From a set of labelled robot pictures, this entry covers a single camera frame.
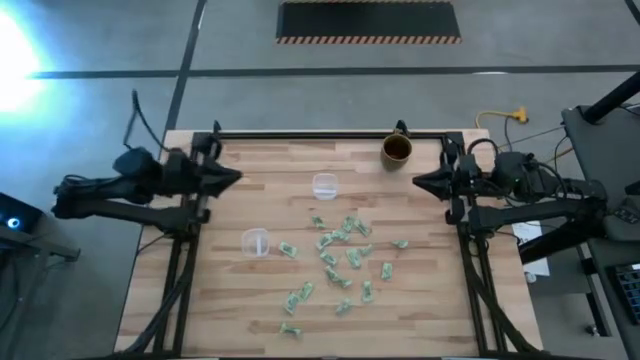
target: green paper money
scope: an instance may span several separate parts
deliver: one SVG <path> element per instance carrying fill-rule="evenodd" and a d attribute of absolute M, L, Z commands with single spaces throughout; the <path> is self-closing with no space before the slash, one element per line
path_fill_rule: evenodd
<path fill-rule="evenodd" d="M 398 249 L 406 249 L 406 247 L 409 246 L 409 242 L 407 240 L 396 240 L 391 243 Z"/>
<path fill-rule="evenodd" d="M 320 254 L 320 258 L 322 260 L 324 260 L 324 262 L 326 262 L 327 264 L 329 264 L 331 266 L 336 266 L 336 264 L 338 263 L 338 259 L 336 259 L 335 257 L 331 256 L 331 254 L 329 254 L 326 251 L 323 251 Z"/>
<path fill-rule="evenodd" d="M 358 231 L 360 231 L 360 233 L 364 235 L 364 237 L 367 237 L 369 236 L 369 234 L 371 234 L 371 228 L 367 227 L 360 219 L 356 219 L 353 225 L 355 225 L 356 229 L 358 229 Z"/>
<path fill-rule="evenodd" d="M 284 241 L 280 243 L 280 251 L 282 251 L 288 257 L 293 258 L 293 259 L 295 259 L 296 255 L 298 254 L 298 249 L 296 249 L 295 247 L 287 244 Z"/>
<path fill-rule="evenodd" d="M 280 334 L 292 334 L 296 337 L 300 337 L 300 335 L 302 335 L 302 330 L 291 327 L 287 325 L 287 323 L 282 323 L 282 325 L 280 325 Z"/>
<path fill-rule="evenodd" d="M 382 274 L 380 275 L 380 278 L 382 280 L 391 280 L 392 273 L 393 273 L 393 266 L 391 266 L 391 264 L 389 263 L 383 263 Z"/>
<path fill-rule="evenodd" d="M 346 298 L 340 302 L 338 308 L 336 309 L 336 315 L 342 316 L 351 310 L 351 299 Z"/>
<path fill-rule="evenodd" d="M 366 280 L 362 283 L 362 302 L 368 304 L 373 301 L 373 286 L 371 281 Z"/>
<path fill-rule="evenodd" d="M 342 230 L 344 230 L 347 233 L 351 232 L 351 229 L 353 228 L 353 223 L 356 221 L 356 218 L 353 216 L 347 216 L 344 221 L 342 222 Z"/>
<path fill-rule="evenodd" d="M 309 296 L 311 296 L 312 291 L 313 291 L 313 284 L 308 281 L 305 281 L 304 285 L 302 286 L 302 289 L 298 291 L 298 297 L 302 302 L 307 302 L 307 300 L 309 299 Z"/>
<path fill-rule="evenodd" d="M 289 296 L 287 297 L 287 302 L 284 304 L 283 307 L 286 312 L 288 312 L 290 315 L 293 315 L 296 312 L 296 306 L 298 306 L 299 302 L 300 302 L 300 298 L 298 297 L 298 295 L 294 293 L 289 293 Z"/>
<path fill-rule="evenodd" d="M 347 254 L 349 264 L 351 264 L 351 268 L 360 269 L 362 266 L 362 262 L 360 261 L 360 251 L 358 249 L 347 249 L 345 252 Z"/>
<path fill-rule="evenodd" d="M 363 247 L 358 249 L 360 251 L 360 255 L 362 257 L 369 256 L 373 252 L 373 244 L 367 245 L 367 247 Z"/>
<path fill-rule="evenodd" d="M 331 236 L 331 234 L 324 234 L 324 235 L 322 235 L 320 240 L 318 240 L 318 242 L 316 242 L 316 248 L 318 248 L 318 250 L 322 251 L 322 250 L 324 250 L 325 247 L 327 247 L 332 242 L 333 242 L 333 237 Z"/>
<path fill-rule="evenodd" d="M 312 216 L 311 221 L 313 221 L 313 225 L 316 226 L 316 229 L 324 230 L 327 228 L 320 216 Z"/>
<path fill-rule="evenodd" d="M 349 287 L 353 283 L 353 281 L 351 281 L 351 280 L 346 280 L 346 279 L 343 279 L 342 277 L 340 277 L 340 275 L 338 275 L 338 273 L 335 272 L 331 268 L 331 266 L 325 267 L 324 271 L 327 273 L 327 276 L 329 277 L 329 280 L 331 280 L 334 283 L 340 284 L 340 286 L 343 289 Z"/>
<path fill-rule="evenodd" d="M 349 241 L 349 234 L 347 234 L 344 230 L 342 229 L 338 229 L 338 230 L 334 230 L 331 233 L 331 237 L 333 239 L 337 239 L 343 242 L 348 242 Z"/>

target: black floor mat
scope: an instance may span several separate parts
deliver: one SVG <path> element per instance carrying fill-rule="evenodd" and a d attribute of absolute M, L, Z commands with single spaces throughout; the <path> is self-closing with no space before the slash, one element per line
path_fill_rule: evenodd
<path fill-rule="evenodd" d="M 289 0 L 280 4 L 277 43 L 459 44 L 445 1 Z"/>

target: clear plastic cup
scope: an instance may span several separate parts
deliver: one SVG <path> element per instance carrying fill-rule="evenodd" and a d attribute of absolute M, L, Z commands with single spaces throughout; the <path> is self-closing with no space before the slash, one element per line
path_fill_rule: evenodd
<path fill-rule="evenodd" d="M 312 187 L 316 199 L 333 200 L 338 195 L 338 177 L 333 174 L 316 174 Z"/>
<path fill-rule="evenodd" d="M 265 229 L 250 229 L 242 234 L 242 253 L 249 257 L 269 254 L 269 232 Z"/>

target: wooden tabletop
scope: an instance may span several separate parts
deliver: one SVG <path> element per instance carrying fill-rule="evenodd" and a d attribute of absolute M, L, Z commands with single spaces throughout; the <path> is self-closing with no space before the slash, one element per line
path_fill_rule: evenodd
<path fill-rule="evenodd" d="M 188 150 L 192 131 L 167 134 L 168 147 Z M 488 136 L 486 130 L 464 130 L 465 142 Z M 233 140 L 226 141 L 220 163 L 244 177 L 210 199 L 211 221 L 200 236 L 184 356 L 439 356 L 476 355 L 471 314 L 456 230 L 445 224 L 447 204 L 412 185 L 411 178 L 438 168 L 441 146 L 413 140 L 413 154 L 399 171 L 380 164 L 380 140 Z M 492 167 L 492 152 L 479 146 L 478 163 Z M 315 174 L 339 179 L 335 200 L 316 200 Z M 175 204 L 177 199 L 154 202 Z M 364 237 L 352 232 L 347 244 L 334 242 L 328 252 L 339 258 L 335 270 L 353 285 L 342 289 L 324 273 L 316 241 L 322 231 L 311 216 L 324 219 L 329 230 L 356 216 L 370 224 Z M 269 255 L 245 257 L 240 238 L 251 228 L 269 231 Z M 145 229 L 141 245 L 158 235 Z M 393 240 L 408 240 L 398 250 Z M 278 250 L 281 241 L 298 248 L 291 259 Z M 374 245 L 362 268 L 349 267 L 345 250 Z M 117 338 L 126 348 L 147 325 L 162 297 L 170 241 L 161 240 L 137 258 Z M 515 241 L 491 240 L 493 277 L 502 308 L 529 342 L 541 348 L 538 327 Z M 391 281 L 382 281 L 382 263 L 393 265 Z M 371 280 L 374 301 L 361 301 L 362 282 Z M 294 316 L 282 305 L 305 281 L 315 285 L 307 303 Z M 350 298 L 354 308 L 335 315 L 338 303 Z M 493 340 L 484 311 L 487 338 Z M 302 329 L 299 339 L 279 334 L 286 322 Z"/>

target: concrete floor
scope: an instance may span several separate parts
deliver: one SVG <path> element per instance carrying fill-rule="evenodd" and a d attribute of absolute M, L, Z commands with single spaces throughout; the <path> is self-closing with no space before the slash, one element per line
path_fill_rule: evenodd
<path fill-rule="evenodd" d="M 640 26 L 623 0 L 455 0 L 464 41 L 449 47 L 275 46 L 278 2 L 209 0 L 192 68 L 553 67 L 640 61 L 640 48 L 630 46 L 637 42 Z M 151 127 L 161 134 L 176 78 L 140 78 L 135 71 L 180 69 L 196 4 L 197 0 L 0 3 L 0 26 L 15 22 L 9 28 L 19 30 L 30 45 L 30 50 L 16 45 L 15 36 L 9 39 L 0 31 L 0 45 L 11 40 L 18 49 L 0 59 L 0 77 L 12 79 L 0 82 L 0 98 L 24 98 L 21 104 L 0 103 L 0 146 L 4 154 L 11 154 L 4 159 L 0 189 L 47 210 L 53 186 L 63 175 L 111 175 L 111 162 L 124 150 L 121 141 L 133 88 L 140 93 Z M 62 79 L 18 81 L 17 68 L 54 72 Z M 70 71 L 86 72 L 79 74 L 85 79 L 64 79 L 71 76 L 64 72 Z M 134 72 L 118 75 L 129 78 L 95 79 L 104 76 L 101 71 Z M 589 104 L 629 75 L 596 69 L 582 74 L 194 78 L 186 83 L 175 127 L 209 129 L 218 119 L 225 129 L 365 129 L 390 128 L 404 119 L 412 128 L 469 128 L 479 111 L 526 106 L 530 123 L 510 124 L 515 140 L 558 126 L 563 108 Z M 504 142 L 502 119 L 486 118 L 482 124 Z M 554 132 L 516 149 L 547 159 L 562 136 Z M 158 151 L 140 127 L 132 143 Z M 563 158 L 559 165 L 564 176 L 581 176 L 574 157 Z M 82 256 L 44 279 L 18 358 L 110 353 L 140 227 L 105 219 L 50 217 L 42 232 L 79 246 Z M 534 306 L 546 350 L 626 358 L 616 336 L 592 338 L 582 331 L 592 322 L 584 297 L 534 298 Z"/>

